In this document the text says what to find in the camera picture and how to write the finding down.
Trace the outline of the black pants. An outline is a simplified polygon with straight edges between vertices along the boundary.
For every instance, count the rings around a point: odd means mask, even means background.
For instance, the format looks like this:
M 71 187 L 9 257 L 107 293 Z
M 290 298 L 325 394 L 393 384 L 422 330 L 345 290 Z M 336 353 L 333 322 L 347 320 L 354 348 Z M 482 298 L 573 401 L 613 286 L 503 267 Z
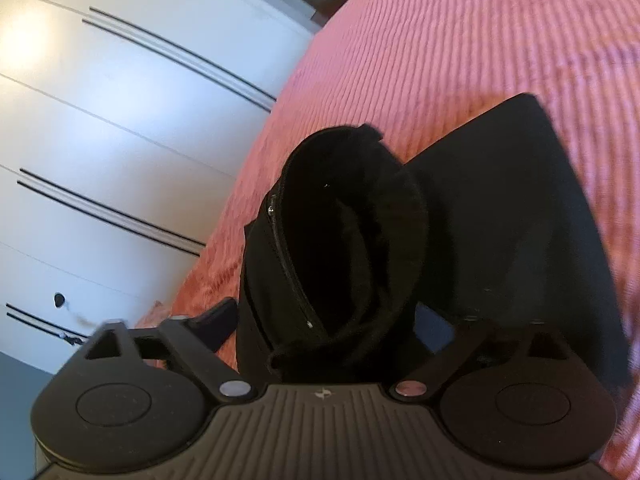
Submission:
M 245 228 L 236 358 L 251 382 L 396 382 L 416 314 L 554 325 L 603 385 L 629 346 L 599 231 L 538 100 L 521 93 L 408 162 L 369 125 L 288 156 Z

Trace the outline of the white wardrobe with black lines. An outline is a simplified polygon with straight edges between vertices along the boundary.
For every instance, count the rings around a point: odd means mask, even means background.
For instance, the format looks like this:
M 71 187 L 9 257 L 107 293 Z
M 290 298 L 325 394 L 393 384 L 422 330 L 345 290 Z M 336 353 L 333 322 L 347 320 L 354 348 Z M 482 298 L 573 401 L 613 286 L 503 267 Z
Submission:
M 300 0 L 1 0 L 1 349 L 169 304 L 317 25 Z

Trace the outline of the pink ribbed bedspread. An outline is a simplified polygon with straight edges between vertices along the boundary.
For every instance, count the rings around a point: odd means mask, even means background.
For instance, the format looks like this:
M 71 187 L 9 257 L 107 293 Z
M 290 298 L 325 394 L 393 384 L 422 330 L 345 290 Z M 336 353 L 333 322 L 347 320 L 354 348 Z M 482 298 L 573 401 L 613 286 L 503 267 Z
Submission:
M 236 178 L 203 255 L 153 327 L 239 291 L 243 229 L 305 136 L 368 122 L 402 160 L 528 92 L 552 119 L 639 342 L 639 0 L 348 0 L 314 36 Z

